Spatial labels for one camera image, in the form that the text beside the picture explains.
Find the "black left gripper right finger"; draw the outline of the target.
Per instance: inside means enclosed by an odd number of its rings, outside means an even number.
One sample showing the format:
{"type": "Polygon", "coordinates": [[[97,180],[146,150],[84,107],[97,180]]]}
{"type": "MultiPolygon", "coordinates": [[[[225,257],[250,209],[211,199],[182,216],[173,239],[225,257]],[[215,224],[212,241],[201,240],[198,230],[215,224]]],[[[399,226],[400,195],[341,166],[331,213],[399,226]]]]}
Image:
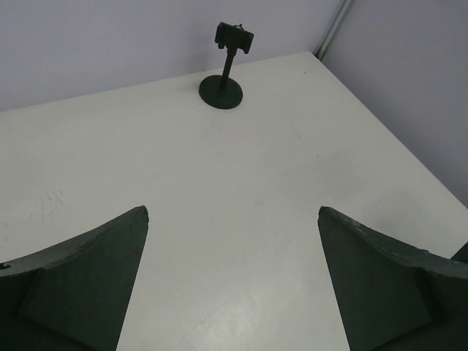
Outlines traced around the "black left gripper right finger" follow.
{"type": "Polygon", "coordinates": [[[351,350],[466,350],[467,247],[444,258],[331,207],[318,228],[351,350]]]}

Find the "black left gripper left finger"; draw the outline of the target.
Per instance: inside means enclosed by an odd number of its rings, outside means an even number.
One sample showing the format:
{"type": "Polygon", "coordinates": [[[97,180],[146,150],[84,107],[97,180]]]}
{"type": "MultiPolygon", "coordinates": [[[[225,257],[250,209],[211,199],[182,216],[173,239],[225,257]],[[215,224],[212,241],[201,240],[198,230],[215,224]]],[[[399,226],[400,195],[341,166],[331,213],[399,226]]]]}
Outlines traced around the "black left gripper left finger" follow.
{"type": "Polygon", "coordinates": [[[138,206],[1,264],[2,350],[115,350],[148,234],[138,206]]]}

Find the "black phone stand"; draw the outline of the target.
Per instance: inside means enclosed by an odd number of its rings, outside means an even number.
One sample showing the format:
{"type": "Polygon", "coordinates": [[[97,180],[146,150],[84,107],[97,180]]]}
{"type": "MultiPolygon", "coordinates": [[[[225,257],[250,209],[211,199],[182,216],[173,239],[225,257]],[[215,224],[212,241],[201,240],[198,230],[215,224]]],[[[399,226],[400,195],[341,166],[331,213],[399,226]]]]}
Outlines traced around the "black phone stand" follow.
{"type": "Polygon", "coordinates": [[[237,51],[242,50],[247,54],[253,39],[254,34],[246,31],[242,24],[219,23],[214,42],[218,49],[227,50],[227,58],[222,74],[210,75],[199,85],[199,95],[206,104],[220,110],[230,110],[240,105],[244,96],[242,88],[229,75],[237,51]]]}

